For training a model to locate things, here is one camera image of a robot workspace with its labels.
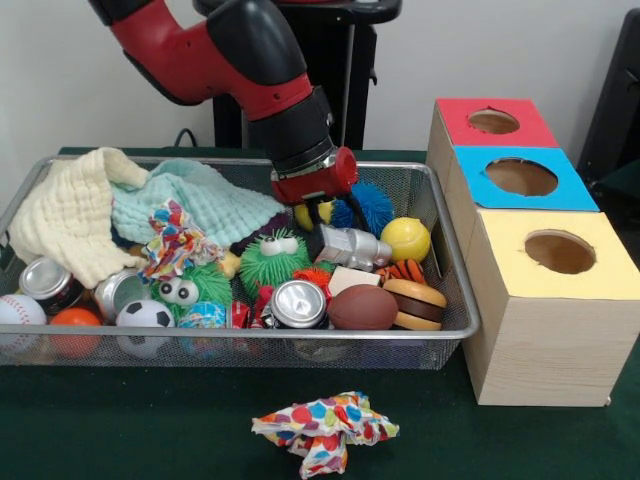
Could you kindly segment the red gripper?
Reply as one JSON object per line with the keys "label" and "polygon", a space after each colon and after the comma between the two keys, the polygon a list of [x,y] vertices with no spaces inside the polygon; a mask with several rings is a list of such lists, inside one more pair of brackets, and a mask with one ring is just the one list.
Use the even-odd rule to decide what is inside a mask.
{"label": "red gripper", "polygon": [[290,174],[270,174],[276,199],[285,205],[306,204],[310,219],[310,231],[324,224],[321,201],[344,196],[344,202],[352,211],[354,228],[369,230],[369,224],[352,187],[359,180],[356,157],[348,147],[336,147],[321,161]]}

